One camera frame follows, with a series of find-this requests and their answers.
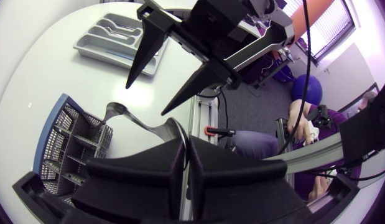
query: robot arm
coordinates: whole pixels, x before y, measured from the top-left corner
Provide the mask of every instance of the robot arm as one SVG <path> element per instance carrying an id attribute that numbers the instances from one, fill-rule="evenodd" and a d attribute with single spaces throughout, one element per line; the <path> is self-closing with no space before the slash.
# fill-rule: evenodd
<path id="1" fill-rule="evenodd" d="M 271 25 L 263 37 L 223 60 L 217 56 L 214 46 L 248 13 L 246 6 L 262 21 L 271 20 Z M 175 21 L 153 2 L 147 1 L 138 9 L 137 15 L 142 20 L 144 36 L 131 67 L 126 88 L 132 85 L 168 36 L 202 61 L 202 66 L 173 97 L 162 115 L 205 88 L 227 85 L 237 89 L 242 80 L 238 70 L 269 51 L 282 49 L 294 38 L 292 20 L 278 8 L 275 0 L 199 0 L 190 17 L 182 22 Z"/>

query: desk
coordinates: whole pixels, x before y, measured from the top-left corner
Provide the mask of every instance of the desk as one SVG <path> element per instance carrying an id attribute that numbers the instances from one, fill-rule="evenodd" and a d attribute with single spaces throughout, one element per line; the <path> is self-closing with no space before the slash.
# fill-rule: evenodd
<path id="1" fill-rule="evenodd" d="M 190 129 L 191 100 L 160 115 L 201 65 L 178 43 L 170 39 L 154 77 L 141 75 L 129 90 L 124 88 L 128 70 L 83 57 L 72 48 L 107 12 L 137 19 L 139 6 L 97 4 L 64 17 L 40 36 L 14 72 L 0 104 L 0 203 L 14 223 L 37 222 L 11 186 L 31 170 L 42 128 L 62 93 L 100 118 L 106 104 L 117 101 L 149 126 L 174 117 L 186 131 Z M 123 117 L 111 119 L 108 125 L 114 131 L 108 157 L 129 156 L 162 143 Z"/>

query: blue exercise ball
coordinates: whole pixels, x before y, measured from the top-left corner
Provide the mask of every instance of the blue exercise ball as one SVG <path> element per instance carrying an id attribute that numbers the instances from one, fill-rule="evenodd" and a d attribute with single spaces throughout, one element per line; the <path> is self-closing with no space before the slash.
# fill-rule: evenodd
<path id="1" fill-rule="evenodd" d="M 296 78 L 292 87 L 292 99 L 298 100 L 303 98 L 305 76 L 301 75 Z M 321 83 L 313 75 L 308 79 L 308 88 L 305 100 L 311 104 L 319 105 L 322 100 L 322 86 Z"/>

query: spoon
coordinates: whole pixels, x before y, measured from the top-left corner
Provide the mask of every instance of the spoon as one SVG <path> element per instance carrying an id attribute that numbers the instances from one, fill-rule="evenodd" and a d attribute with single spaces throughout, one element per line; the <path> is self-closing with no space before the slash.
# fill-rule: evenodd
<path id="1" fill-rule="evenodd" d="M 121 36 L 121 37 L 127 37 L 129 38 L 130 35 L 127 35 L 127 34 L 121 34 L 119 32 L 115 32 L 113 31 L 110 27 L 104 27 L 105 29 L 107 29 L 111 34 L 114 34 L 114 35 L 118 35 L 118 36 Z"/>
<path id="2" fill-rule="evenodd" d="M 186 148 L 187 135 L 185 134 L 184 129 L 181 125 L 174 119 L 169 118 L 167 121 L 158 126 L 158 127 L 149 127 L 146 126 L 143 122 L 138 120 L 130 111 L 122 104 L 111 102 L 106 105 L 106 113 L 104 120 L 100 122 L 95 128 L 91 129 L 90 136 L 95 136 L 95 134 L 100 130 L 100 127 L 107 122 L 107 120 L 113 118 L 114 116 L 124 115 L 127 119 L 136 123 L 138 126 L 144 128 L 147 131 L 150 131 L 160 137 L 163 141 L 167 142 L 176 138 L 182 138 L 184 146 Z"/>

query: blue basket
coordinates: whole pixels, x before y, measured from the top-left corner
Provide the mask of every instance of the blue basket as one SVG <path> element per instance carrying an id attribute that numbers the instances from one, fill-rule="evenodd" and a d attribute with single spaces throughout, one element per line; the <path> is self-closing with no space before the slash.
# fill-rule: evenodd
<path id="1" fill-rule="evenodd" d="M 90 129 L 100 122 L 62 94 L 40 134 L 33 171 L 40 175 L 51 194 L 70 204 L 72 194 L 88 178 L 88 160 L 106 158 L 112 128 L 104 124 L 95 136 L 87 138 Z"/>

